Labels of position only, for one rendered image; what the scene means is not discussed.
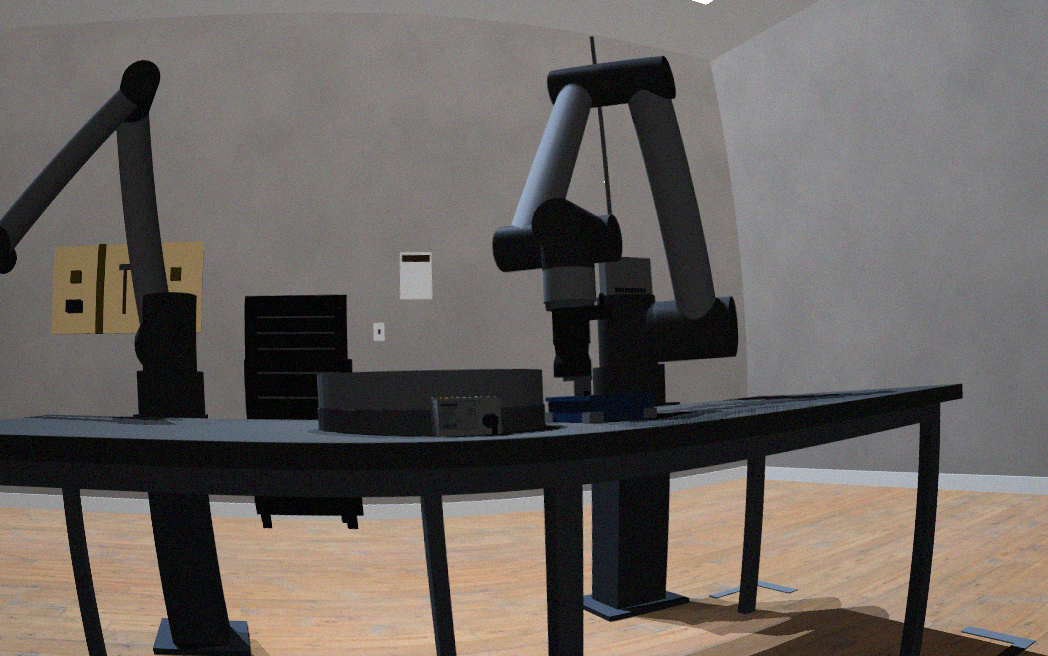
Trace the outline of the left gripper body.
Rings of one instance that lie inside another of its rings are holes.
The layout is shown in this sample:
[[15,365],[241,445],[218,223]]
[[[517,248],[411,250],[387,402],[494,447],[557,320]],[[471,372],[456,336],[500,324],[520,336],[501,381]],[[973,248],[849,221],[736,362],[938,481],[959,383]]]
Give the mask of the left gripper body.
[[589,320],[611,318],[611,306],[604,306],[603,293],[601,305],[595,305],[595,269],[548,268],[542,271],[542,286],[545,310],[552,312],[554,377],[592,375]]

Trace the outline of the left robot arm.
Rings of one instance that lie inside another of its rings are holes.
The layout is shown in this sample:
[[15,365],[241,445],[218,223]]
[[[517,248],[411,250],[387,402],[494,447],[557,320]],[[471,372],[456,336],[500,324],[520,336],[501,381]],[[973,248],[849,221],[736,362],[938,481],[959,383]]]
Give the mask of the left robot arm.
[[559,69],[549,72],[547,87],[554,107],[512,225],[494,233],[495,262],[502,272],[512,272],[566,266],[595,269],[594,262],[621,259],[616,217],[596,216],[566,200],[566,195],[590,107],[628,103],[675,301],[655,302],[652,294],[604,296],[611,318],[598,319],[599,367],[593,368],[593,395],[656,392],[654,404],[665,403],[665,369],[658,362],[735,357],[738,350],[734,299],[715,298],[672,103],[676,88],[670,65],[665,56],[657,56]]

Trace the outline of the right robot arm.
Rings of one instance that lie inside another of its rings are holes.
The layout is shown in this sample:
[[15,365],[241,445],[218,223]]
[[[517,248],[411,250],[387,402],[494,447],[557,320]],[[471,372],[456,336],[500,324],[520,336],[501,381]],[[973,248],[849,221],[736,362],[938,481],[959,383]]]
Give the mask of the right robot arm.
[[17,244],[117,130],[124,222],[140,323],[134,342],[143,365],[137,371],[139,414],[206,415],[204,374],[197,371],[197,296],[169,292],[163,265],[149,121],[159,82],[160,71],[153,62],[132,63],[121,88],[12,204],[0,219],[0,274],[10,272]]

